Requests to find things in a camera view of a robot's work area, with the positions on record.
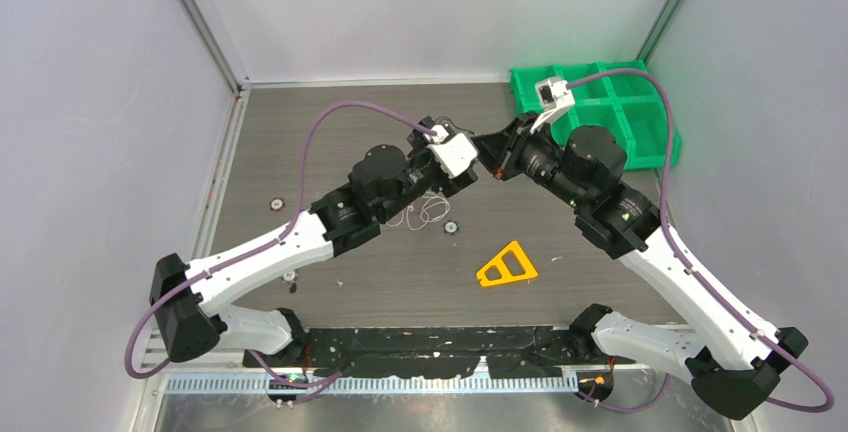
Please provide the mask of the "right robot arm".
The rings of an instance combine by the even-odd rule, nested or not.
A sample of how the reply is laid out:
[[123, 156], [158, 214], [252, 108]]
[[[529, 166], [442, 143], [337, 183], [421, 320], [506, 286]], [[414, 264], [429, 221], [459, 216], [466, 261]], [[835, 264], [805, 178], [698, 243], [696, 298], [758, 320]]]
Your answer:
[[689, 383], [722, 416], [748, 416], [807, 347], [806, 337], [773, 326], [734, 297], [717, 299], [720, 284], [675, 230], [662, 228], [658, 207], [622, 180], [626, 153], [607, 129], [578, 127], [561, 145], [548, 128], [530, 125], [522, 116], [476, 136], [480, 163], [501, 181], [524, 175], [571, 206], [582, 236], [651, 285], [690, 327], [675, 333], [593, 304], [570, 325], [574, 355], [648, 365]]

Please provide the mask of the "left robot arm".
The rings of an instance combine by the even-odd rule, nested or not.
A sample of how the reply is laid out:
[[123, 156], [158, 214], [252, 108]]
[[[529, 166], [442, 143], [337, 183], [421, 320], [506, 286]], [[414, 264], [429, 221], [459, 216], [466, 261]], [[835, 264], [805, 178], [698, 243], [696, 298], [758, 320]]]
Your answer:
[[237, 299], [287, 272], [330, 260], [378, 237], [389, 220], [428, 192], [453, 195], [473, 184], [478, 150], [472, 133], [449, 119], [425, 118], [408, 153], [381, 144], [368, 150], [345, 183], [284, 225], [229, 250], [155, 265], [149, 300], [169, 363], [195, 360], [221, 345], [271, 355], [284, 366], [307, 350], [289, 310], [259, 311]]

